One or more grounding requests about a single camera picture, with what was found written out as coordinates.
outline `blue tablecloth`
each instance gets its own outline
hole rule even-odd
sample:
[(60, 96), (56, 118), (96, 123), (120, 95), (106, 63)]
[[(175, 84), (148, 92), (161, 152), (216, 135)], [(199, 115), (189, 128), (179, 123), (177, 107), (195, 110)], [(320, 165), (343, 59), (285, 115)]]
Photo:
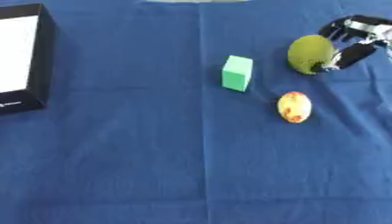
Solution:
[[(8, 0), (1, 5), (31, 1)], [(289, 44), (389, 0), (165, 4), (45, 0), (57, 24), (49, 108), (0, 117), (7, 224), (392, 222), (392, 66), (289, 69)], [(255, 60), (246, 93), (220, 87)], [(311, 118), (276, 112), (291, 90)]]

